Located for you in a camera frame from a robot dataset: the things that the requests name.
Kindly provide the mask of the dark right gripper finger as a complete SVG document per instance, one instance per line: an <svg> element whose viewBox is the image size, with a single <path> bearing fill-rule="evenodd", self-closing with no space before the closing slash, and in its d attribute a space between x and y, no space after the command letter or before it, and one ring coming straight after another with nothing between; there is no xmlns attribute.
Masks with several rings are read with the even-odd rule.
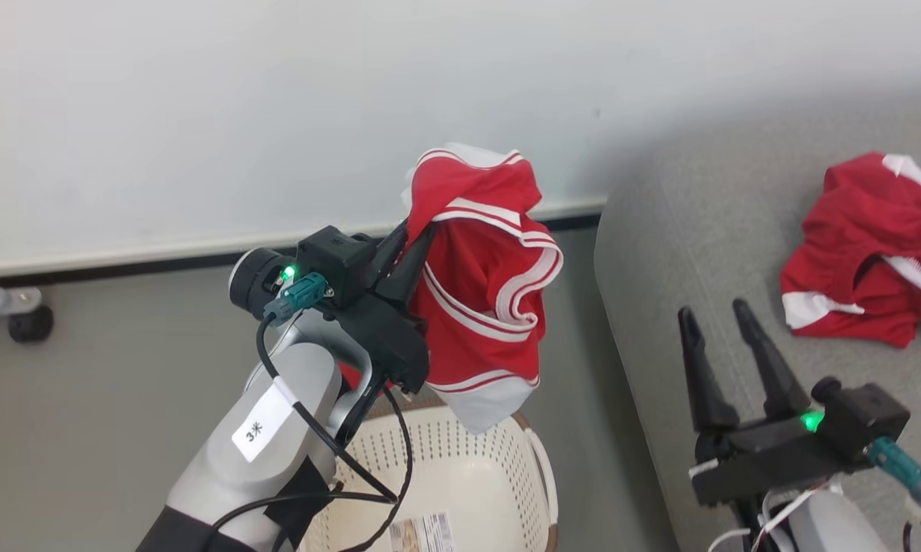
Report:
<svg viewBox="0 0 921 552"><path fill-rule="evenodd" d="M757 364L765 392L766 419L782 420L803 415L811 405L808 393L801 387L775 342L761 327L750 304L744 298L735 298L732 309L742 339Z"/></svg>
<svg viewBox="0 0 921 552"><path fill-rule="evenodd" d="M706 339L694 311L682 307L677 318L692 427L699 433L736 429L740 424L739 413L726 401L715 379L706 354Z"/></svg>

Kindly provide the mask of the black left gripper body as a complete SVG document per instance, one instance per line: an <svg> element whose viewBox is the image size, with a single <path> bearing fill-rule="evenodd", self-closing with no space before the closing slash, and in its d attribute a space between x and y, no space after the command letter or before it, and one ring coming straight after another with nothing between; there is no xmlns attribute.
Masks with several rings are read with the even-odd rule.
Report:
<svg viewBox="0 0 921 552"><path fill-rule="evenodd" d="M365 292L341 297L330 292L330 348L340 366L357 371L350 383L358 396L377 396L387 385L417 394L429 376L429 350L422 331L382 297Z"/></svg>

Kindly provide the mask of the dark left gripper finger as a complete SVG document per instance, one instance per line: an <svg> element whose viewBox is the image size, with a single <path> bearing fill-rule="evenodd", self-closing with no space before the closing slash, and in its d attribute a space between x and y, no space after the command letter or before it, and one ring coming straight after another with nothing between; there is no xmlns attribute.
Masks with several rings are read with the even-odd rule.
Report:
<svg viewBox="0 0 921 552"><path fill-rule="evenodd" d="M397 227L377 242L375 258L371 263L371 281L369 288L379 287L383 281L391 279L389 286L402 286L406 281L406 270L400 270L398 262L408 241L407 220L402 220Z"/></svg>
<svg viewBox="0 0 921 552"><path fill-rule="evenodd" d="M422 278L426 256L433 244L438 224L432 222L418 234L411 245L403 247L396 264L387 275L387 303L398 311L408 311Z"/></svg>

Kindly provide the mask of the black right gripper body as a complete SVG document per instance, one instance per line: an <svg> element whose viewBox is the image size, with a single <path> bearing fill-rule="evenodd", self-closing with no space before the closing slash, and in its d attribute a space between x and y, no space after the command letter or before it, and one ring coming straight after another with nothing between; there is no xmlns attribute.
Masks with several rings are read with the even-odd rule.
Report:
<svg viewBox="0 0 921 552"><path fill-rule="evenodd" d="M867 440L857 440L855 448L849 437L824 412L705 432L696 438L692 492L699 505L714 508L871 469L863 450Z"/></svg>

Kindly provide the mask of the red white-trimmed shorts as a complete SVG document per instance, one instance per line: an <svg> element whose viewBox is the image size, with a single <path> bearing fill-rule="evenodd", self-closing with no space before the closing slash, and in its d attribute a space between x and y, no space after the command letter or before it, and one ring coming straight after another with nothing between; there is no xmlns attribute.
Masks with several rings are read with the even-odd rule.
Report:
<svg viewBox="0 0 921 552"><path fill-rule="evenodd" d="M408 244L433 230L409 305L426 325L426 384L482 434L540 384L543 293L563 255L529 214L543 196L518 151L447 143L422 154L409 175Z"/></svg>

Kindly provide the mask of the red white jersey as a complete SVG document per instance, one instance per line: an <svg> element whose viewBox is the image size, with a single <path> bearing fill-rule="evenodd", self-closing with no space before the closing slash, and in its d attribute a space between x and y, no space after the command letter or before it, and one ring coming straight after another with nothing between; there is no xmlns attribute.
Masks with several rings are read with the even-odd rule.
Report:
<svg viewBox="0 0 921 552"><path fill-rule="evenodd" d="M906 348L921 323L921 168L867 153L832 166L782 269L785 321L798 337Z"/></svg>

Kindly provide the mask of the grey fabric sofa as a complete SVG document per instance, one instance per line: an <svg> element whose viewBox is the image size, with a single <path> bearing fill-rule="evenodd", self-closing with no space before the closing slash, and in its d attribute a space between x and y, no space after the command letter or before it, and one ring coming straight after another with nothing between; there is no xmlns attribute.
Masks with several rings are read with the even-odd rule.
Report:
<svg viewBox="0 0 921 552"><path fill-rule="evenodd" d="M706 552L728 509L696 502L677 312L690 305L742 419L764 393L732 311L743 297L806 387L874 382L912 413L899 443L921 464L921 328L909 348L790 335L779 274L829 166L877 150L921 167L921 95L758 108L672 130L623 169L598 225L594 273L681 552ZM913 532L921 552L921 530Z"/></svg>

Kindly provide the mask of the white perforated laundry basket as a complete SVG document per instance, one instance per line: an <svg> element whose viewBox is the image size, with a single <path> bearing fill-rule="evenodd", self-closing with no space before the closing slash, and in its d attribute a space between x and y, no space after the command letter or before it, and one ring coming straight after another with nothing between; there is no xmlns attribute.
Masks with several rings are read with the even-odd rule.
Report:
<svg viewBox="0 0 921 552"><path fill-rule="evenodd" d="M418 399L402 406L414 468L396 520L444 511L458 552L556 552L558 494L540 438L521 413L480 435L448 406ZM398 490L406 472L400 424L378 406L349 444L349 454ZM372 537L390 507L334 501L317 515L298 552L340 552ZM389 528L367 552L390 552Z"/></svg>

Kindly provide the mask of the printed paper basket label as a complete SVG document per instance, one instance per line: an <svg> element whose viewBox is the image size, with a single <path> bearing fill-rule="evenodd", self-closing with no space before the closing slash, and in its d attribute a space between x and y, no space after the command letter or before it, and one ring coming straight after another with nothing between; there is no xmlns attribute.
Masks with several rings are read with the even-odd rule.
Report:
<svg viewBox="0 0 921 552"><path fill-rule="evenodd" d="M390 552L458 552L449 515L444 511L394 521Z"/></svg>

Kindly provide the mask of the black caster wheel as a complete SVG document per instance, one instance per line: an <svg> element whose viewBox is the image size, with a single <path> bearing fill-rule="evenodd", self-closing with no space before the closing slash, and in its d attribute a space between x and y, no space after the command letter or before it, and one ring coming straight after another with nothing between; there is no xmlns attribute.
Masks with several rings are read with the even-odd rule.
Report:
<svg viewBox="0 0 921 552"><path fill-rule="evenodd" d="M16 343L46 341L54 329L54 312L47 305L39 305L32 312L14 314L8 318L8 335Z"/></svg>

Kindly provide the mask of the white black wall baseboard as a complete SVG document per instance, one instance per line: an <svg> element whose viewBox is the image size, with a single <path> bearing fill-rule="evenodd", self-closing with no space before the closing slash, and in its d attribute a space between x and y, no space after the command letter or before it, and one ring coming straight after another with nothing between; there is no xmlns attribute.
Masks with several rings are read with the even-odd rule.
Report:
<svg viewBox="0 0 921 552"><path fill-rule="evenodd" d="M541 204L530 211L530 217L540 222L552 233L589 228L598 223L607 204L608 195L584 198L580 202ZM148 274L162 274L177 271L202 270L233 265L242 254L253 248L287 249L327 225L334 225L345 233L363 233L372 237L383 237L398 223L380 225L349 225L348 223L326 222L310 229L289 233L243 238L218 245L201 241L191 247L173 247L162 251L115 251L104 256L77 256L76 258L32 258L29 261L0 267L0 288L44 287L96 281L111 278L127 278Z"/></svg>

